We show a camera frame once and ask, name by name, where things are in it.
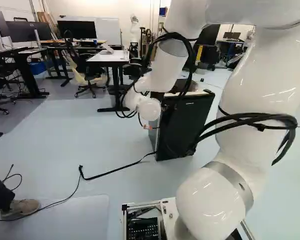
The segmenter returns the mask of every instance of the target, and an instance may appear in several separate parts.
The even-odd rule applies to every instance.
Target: blue bin
[[[39,75],[46,70],[43,62],[30,62],[30,68],[33,75]]]

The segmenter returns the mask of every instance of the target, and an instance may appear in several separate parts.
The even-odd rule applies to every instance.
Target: whiteboard
[[[122,44],[119,18],[98,17],[94,24],[98,39],[106,40],[108,45]]]

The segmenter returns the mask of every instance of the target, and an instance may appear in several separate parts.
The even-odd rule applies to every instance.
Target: desk leg
[[[56,59],[56,56],[55,56],[55,51],[50,50],[50,51],[48,51],[48,54],[49,54],[50,59],[53,62],[53,66],[54,66],[54,69],[56,71],[57,76],[48,76],[46,78],[47,79],[64,79],[65,77],[61,76],[61,73],[60,73],[58,62],[57,62],[57,59]]]
[[[52,75],[51,75],[51,71],[50,71],[49,64],[48,64],[47,53],[42,51],[41,56],[43,58],[43,63],[44,63],[45,69],[48,72],[49,76],[51,77]]]
[[[70,82],[71,78],[69,78],[69,76],[68,76],[67,64],[63,58],[62,51],[58,50],[58,53],[59,53],[59,58],[61,61],[62,69],[63,69],[64,75],[65,75],[65,81],[61,84],[61,87],[64,87],[65,85],[67,85]]]
[[[122,66],[119,67],[120,85],[124,84],[124,70]]]
[[[44,99],[49,92],[41,92],[38,88],[36,79],[31,72],[30,66],[27,63],[27,57],[16,54],[14,56],[14,61],[19,69],[21,76],[24,81],[24,85],[29,92],[20,93],[17,97],[18,99]]]
[[[106,78],[107,78],[105,85],[108,87],[110,83],[109,67],[107,66],[105,68],[106,68]]]
[[[120,105],[120,96],[119,96],[119,76],[118,76],[118,67],[112,67],[112,78],[113,78],[113,87],[114,87],[114,96],[115,96],[115,107],[108,107],[108,108],[99,108],[97,111],[98,113],[105,113],[105,112],[115,112],[121,111],[122,109],[119,108]],[[130,109],[127,107],[123,108],[123,111],[129,111]]]

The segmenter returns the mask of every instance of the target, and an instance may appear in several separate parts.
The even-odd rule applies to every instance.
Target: power cord
[[[2,180],[2,183],[5,183],[5,181],[7,181],[8,179],[10,179],[10,178],[12,178],[12,177],[14,177],[14,176],[19,176],[19,177],[20,177],[20,182],[19,182],[19,184],[18,184],[14,189],[11,189],[11,191],[16,190],[16,189],[21,185],[21,183],[22,183],[22,175],[21,175],[21,174],[16,173],[16,174],[12,174],[11,176],[9,176],[13,167],[14,167],[14,164],[11,165],[8,174],[7,174],[7,175],[5,176],[5,178]]]
[[[0,219],[0,222],[13,222],[13,221],[16,221],[16,220],[24,219],[24,218],[30,217],[30,216],[32,216],[32,215],[34,215],[34,214],[36,214],[36,213],[42,211],[42,210],[45,210],[45,209],[48,209],[48,208],[52,208],[52,207],[55,207],[55,206],[57,206],[57,205],[59,205],[59,204],[65,203],[65,202],[68,201],[70,198],[72,198],[72,197],[75,195],[75,193],[77,192],[77,190],[78,190],[78,188],[79,188],[79,185],[80,185],[80,180],[81,180],[81,175],[79,176],[79,180],[78,180],[78,183],[77,183],[77,185],[76,185],[76,188],[75,188],[74,192],[73,192],[69,197],[65,198],[64,200],[61,200],[61,201],[57,201],[57,202],[51,203],[51,204],[49,204],[49,205],[47,205],[47,206],[45,206],[45,207],[42,207],[42,208],[38,209],[37,211],[35,211],[35,212],[33,212],[33,213],[29,214],[29,215],[17,217],[17,218],[15,218],[15,219],[7,219],[7,220]]]
[[[94,180],[94,179],[98,179],[98,178],[101,178],[101,177],[103,177],[103,176],[106,176],[106,175],[109,175],[109,174],[118,172],[118,171],[120,171],[120,170],[122,170],[122,169],[127,169],[127,168],[129,168],[129,167],[134,166],[134,165],[140,164],[141,161],[142,161],[145,157],[150,156],[150,155],[154,155],[154,154],[156,154],[156,153],[157,153],[156,151],[150,152],[150,153],[144,155],[143,158],[141,158],[139,161],[136,161],[136,162],[134,162],[134,163],[131,163],[131,164],[128,164],[128,165],[119,167],[119,168],[117,168],[117,169],[114,169],[114,170],[111,170],[111,171],[108,171],[108,172],[105,172],[105,173],[102,173],[102,174],[99,174],[99,175],[96,175],[96,176],[92,176],[92,177],[85,177],[85,175],[84,175],[84,173],[83,173],[83,171],[82,171],[82,168],[83,168],[84,166],[80,165],[80,166],[79,166],[80,176],[81,176],[84,180],[86,180],[86,181],[91,181],[91,180]]]
[[[196,151],[196,147],[198,143],[203,141],[204,139],[221,133],[223,131],[233,129],[236,127],[248,125],[251,127],[255,127],[258,131],[263,132],[264,130],[288,130],[287,134],[285,135],[278,152],[282,149],[279,156],[272,162],[272,165],[275,165],[278,163],[288,152],[289,148],[292,146],[292,143],[294,142],[294,139],[296,137],[296,128],[298,127],[298,121],[295,117],[288,115],[288,114],[269,114],[269,113],[259,113],[259,112],[247,112],[247,113],[237,113],[237,114],[228,114],[226,113],[221,107],[219,106],[219,110],[225,115],[223,117],[220,117],[218,119],[215,119],[208,124],[206,124],[197,134],[194,142],[190,144],[187,154],[194,153]],[[233,120],[235,122],[228,123],[226,125],[220,126],[215,128],[214,130],[211,130],[207,133],[204,133],[207,129],[217,125],[221,124],[227,121]],[[262,123],[267,120],[276,120],[278,122],[281,122],[284,124],[284,126],[267,126]]]

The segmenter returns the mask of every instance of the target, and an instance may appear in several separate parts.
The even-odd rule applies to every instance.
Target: light blue floor
[[[196,81],[203,77],[204,83],[199,84],[216,94],[207,121],[216,117],[230,74],[217,69],[193,76]],[[120,119],[114,113],[96,111],[109,105],[107,96],[43,102],[0,138],[0,178],[14,164],[13,172],[23,175],[17,198],[66,198],[76,186],[79,165],[84,166],[86,176],[94,176],[152,152],[148,132],[139,126],[137,118]],[[300,122],[300,110],[297,118]],[[120,240],[122,204],[174,197],[187,176],[213,159],[218,150],[216,140],[210,137],[191,157],[155,162],[149,156],[143,164],[90,182],[81,181],[75,196],[108,195],[107,239]],[[12,180],[7,184],[12,187],[16,183]],[[300,240],[300,129],[290,152],[272,168],[266,191],[256,201],[247,223],[257,240]]]

